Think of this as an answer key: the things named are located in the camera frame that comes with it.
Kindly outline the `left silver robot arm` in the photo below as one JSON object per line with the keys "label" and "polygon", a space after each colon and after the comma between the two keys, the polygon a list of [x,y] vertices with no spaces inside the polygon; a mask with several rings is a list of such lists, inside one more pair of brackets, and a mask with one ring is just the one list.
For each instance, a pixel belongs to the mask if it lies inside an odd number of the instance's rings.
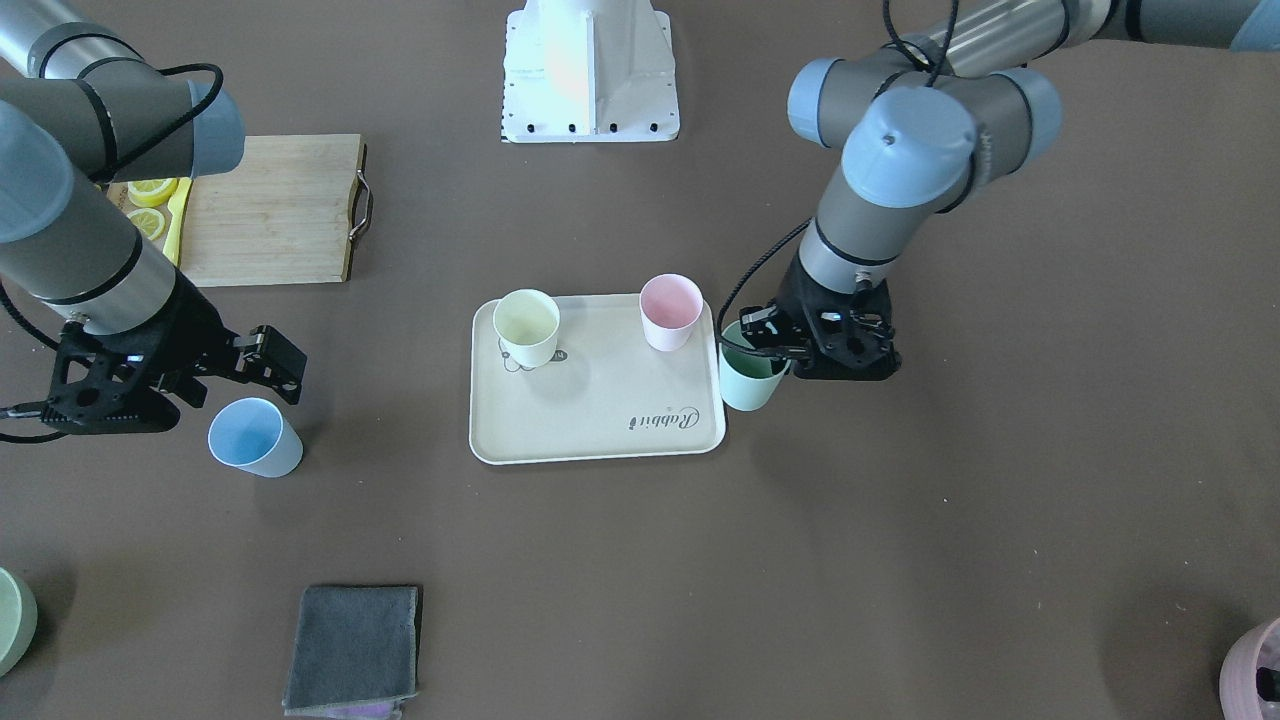
{"label": "left silver robot arm", "polygon": [[1062,101],[1030,63],[1093,38],[1277,50],[1275,1],[986,1],[920,33],[887,27],[863,59],[806,64],[794,132],[841,152],[778,293],[745,307],[722,357],[801,379],[883,380],[900,368],[887,274],[924,220],[1010,176],[1059,137]]}

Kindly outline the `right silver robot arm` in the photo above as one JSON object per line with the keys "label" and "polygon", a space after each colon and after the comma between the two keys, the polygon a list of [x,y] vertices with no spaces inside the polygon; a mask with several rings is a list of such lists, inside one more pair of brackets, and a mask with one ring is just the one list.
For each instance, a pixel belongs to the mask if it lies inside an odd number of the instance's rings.
{"label": "right silver robot arm", "polygon": [[157,68],[67,1],[5,1],[1,269],[64,320],[58,337],[3,309],[55,354],[42,398],[4,407],[33,418],[37,445],[64,436],[170,430],[201,407],[214,375],[297,404],[306,356],[269,325],[237,334],[106,196],[110,183],[236,169],[244,123],[206,61]]}

